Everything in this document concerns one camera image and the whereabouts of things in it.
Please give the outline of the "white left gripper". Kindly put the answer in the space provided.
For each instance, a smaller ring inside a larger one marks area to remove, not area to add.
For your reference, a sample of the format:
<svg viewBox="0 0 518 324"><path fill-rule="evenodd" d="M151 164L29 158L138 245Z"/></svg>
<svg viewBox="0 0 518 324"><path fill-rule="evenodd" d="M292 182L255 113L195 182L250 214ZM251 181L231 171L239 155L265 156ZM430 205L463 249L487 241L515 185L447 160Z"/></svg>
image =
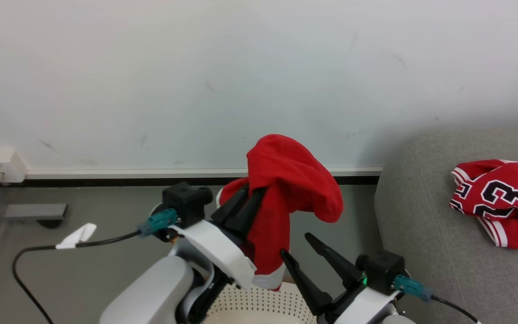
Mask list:
<svg viewBox="0 0 518 324"><path fill-rule="evenodd" d="M224 194L225 188L226 186L222 187L216 195L217 208L210 219L216 225L224 225L229 219L229 230L237 235L248 235L267 188L255 189L248 197L249 185L245 185L237 189L225 203L221 203L222 197L227 196ZM255 265L217 226L207 220L201 220L185 229L177 225L169 228L186 238L210 262L234 279L239 287L248 289L252 286Z"/></svg>

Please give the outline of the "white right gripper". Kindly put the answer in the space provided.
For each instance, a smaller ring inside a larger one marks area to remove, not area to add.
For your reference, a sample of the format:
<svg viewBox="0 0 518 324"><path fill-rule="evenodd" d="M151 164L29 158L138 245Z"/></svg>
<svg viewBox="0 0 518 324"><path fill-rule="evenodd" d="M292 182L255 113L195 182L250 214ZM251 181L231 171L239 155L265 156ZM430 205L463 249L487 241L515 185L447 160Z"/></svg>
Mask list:
<svg viewBox="0 0 518 324"><path fill-rule="evenodd" d="M332 300L331 295L320 290L308 278L287 250L280 250L280 256L311 314L317 316L317 324L400 324L400 315L394 305L400 291L383 295L364 285L360 286L362 271L355 264L313 234L305 233L304 237L337 273L343 287L354 289Z"/></svg>

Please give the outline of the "plain red shorts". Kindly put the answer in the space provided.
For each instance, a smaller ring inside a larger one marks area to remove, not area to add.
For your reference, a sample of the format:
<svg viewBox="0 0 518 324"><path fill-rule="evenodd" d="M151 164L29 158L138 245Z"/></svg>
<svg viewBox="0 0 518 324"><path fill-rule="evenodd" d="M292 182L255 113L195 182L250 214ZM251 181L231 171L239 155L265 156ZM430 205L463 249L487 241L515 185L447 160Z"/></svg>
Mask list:
<svg viewBox="0 0 518 324"><path fill-rule="evenodd" d="M228 183L218 193L218 207L238 189L266 187L267 191L247 239L255 248L253 285L277 291L286 267L281 250L290 248L290 214L313 212L325 223L335 223L344 204L332 174L296 140L266 135L247 153L248 175Z"/></svg>

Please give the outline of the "red jersey with number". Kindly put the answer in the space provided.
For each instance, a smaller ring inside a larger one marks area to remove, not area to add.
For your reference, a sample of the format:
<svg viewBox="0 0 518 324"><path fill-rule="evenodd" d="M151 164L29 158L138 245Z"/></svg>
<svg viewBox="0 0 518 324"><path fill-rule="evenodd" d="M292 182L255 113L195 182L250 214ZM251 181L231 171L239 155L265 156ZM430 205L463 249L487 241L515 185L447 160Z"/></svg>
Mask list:
<svg viewBox="0 0 518 324"><path fill-rule="evenodd" d="M518 162L492 159L458 164L450 207L477 218L499 248L518 249Z"/></svg>

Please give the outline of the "grey fabric sofa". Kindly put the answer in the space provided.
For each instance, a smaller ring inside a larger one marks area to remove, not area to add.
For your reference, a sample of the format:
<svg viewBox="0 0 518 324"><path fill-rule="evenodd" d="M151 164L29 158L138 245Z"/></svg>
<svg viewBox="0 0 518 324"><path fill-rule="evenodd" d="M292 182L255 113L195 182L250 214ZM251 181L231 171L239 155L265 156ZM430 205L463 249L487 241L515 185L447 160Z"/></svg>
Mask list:
<svg viewBox="0 0 518 324"><path fill-rule="evenodd" d="M496 247L449 206L451 170L496 158L518 161L518 127L417 135L383 167L375 210L384 248L405 258L413 279L482 324L518 324L518 250Z"/></svg>

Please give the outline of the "cream perforated laundry basket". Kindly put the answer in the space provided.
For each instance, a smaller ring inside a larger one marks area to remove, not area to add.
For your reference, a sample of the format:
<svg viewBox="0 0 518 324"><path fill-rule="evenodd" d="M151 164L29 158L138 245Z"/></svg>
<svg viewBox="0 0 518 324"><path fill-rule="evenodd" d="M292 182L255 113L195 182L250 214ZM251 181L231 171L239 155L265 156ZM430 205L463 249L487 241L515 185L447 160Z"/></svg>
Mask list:
<svg viewBox="0 0 518 324"><path fill-rule="evenodd" d="M294 283L278 291L228 285L212 304L202 324L317 324Z"/></svg>

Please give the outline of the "grey metal table leg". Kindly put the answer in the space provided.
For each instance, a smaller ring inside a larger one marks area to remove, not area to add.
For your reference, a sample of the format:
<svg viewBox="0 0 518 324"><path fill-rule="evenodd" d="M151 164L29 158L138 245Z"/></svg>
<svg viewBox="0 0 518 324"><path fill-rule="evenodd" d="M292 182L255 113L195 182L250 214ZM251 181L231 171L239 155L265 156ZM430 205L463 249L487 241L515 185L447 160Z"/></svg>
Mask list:
<svg viewBox="0 0 518 324"><path fill-rule="evenodd" d="M67 205L56 204L10 204L0 190L0 219L8 221L63 221Z"/></svg>

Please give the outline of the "white wall baseboard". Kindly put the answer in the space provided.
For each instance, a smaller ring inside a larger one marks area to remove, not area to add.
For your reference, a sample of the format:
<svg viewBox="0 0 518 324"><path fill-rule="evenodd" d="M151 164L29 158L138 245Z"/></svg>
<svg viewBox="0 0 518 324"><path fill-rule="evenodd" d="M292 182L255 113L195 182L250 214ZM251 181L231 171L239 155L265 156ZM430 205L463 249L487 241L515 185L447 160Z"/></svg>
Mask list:
<svg viewBox="0 0 518 324"><path fill-rule="evenodd" d="M242 178L247 176L247 168L219 169L86 169L55 168L30 169L25 179L179 179L179 178Z"/></svg>

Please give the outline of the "white wall socket box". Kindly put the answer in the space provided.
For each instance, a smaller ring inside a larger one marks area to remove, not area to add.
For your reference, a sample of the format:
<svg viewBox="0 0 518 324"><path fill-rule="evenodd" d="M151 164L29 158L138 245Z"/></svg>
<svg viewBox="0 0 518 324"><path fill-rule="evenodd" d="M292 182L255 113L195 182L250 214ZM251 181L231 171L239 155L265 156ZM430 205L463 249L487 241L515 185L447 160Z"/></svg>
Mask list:
<svg viewBox="0 0 518 324"><path fill-rule="evenodd" d="M27 176L24 160L13 149L0 149L0 183L21 183Z"/></svg>

